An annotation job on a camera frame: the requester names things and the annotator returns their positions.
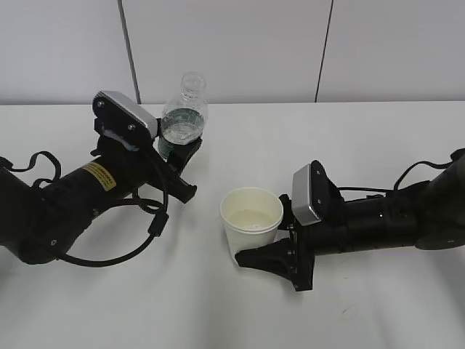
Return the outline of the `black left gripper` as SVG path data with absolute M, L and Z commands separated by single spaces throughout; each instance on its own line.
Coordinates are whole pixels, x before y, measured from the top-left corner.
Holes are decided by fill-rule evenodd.
M 155 118 L 151 137 L 161 135 L 161 118 Z M 169 143 L 169 156 L 164 160 L 154 148 L 145 152 L 128 151 L 119 142 L 101 136 L 91 154 L 95 157 L 94 162 L 107 170 L 116 181 L 116 186 L 110 190 L 114 197 L 126 197 L 148 184 L 166 190 L 170 196 L 185 204 L 195 195 L 197 187 L 185 182 L 181 174 L 201 144 L 200 137 L 187 145 Z

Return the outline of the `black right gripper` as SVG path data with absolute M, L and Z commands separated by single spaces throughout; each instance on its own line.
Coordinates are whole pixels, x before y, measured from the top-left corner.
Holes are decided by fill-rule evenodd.
M 276 276 L 291 276 L 298 292 L 313 289 L 315 258 L 349 250 L 349 235 L 344 205 L 326 220 L 302 226 L 295 219 L 288 194 L 279 196 L 283 217 L 278 230 L 289 230 L 289 238 L 271 244 L 239 251 L 234 258 L 241 268 L 262 270 Z

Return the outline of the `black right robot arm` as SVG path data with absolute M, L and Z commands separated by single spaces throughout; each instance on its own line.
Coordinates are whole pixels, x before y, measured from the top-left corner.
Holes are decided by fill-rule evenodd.
M 438 169 L 433 180 L 405 188 L 368 189 L 368 196 L 347 201 L 323 165 L 314 160 L 294 173 L 292 192 L 283 194 L 279 229 L 288 237 L 234 258 L 242 268 L 263 270 L 289 280 L 298 292 L 313 288 L 315 258 L 375 249 L 414 246 L 421 250 L 464 245 L 464 150 Z

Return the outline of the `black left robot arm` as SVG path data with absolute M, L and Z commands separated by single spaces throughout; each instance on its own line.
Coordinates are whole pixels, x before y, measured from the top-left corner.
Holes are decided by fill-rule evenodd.
M 135 151 L 124 147 L 116 135 L 94 121 L 99 133 L 94 159 L 67 175 L 48 151 L 30 157 L 26 171 L 43 156 L 54 166 L 54 175 L 27 185 L 16 175 L 20 169 L 1 159 L 1 245 L 29 265 L 53 260 L 104 268 L 117 265 L 144 251 L 159 237 L 169 219 L 169 197 L 187 203 L 197 191 L 181 173 L 198 151 L 202 139 L 173 150 L 163 159 L 147 136 L 138 139 Z M 109 260 L 85 260 L 69 255 L 76 239 L 104 212 L 122 206 L 137 206 L 151 214 L 148 236 L 135 250 Z

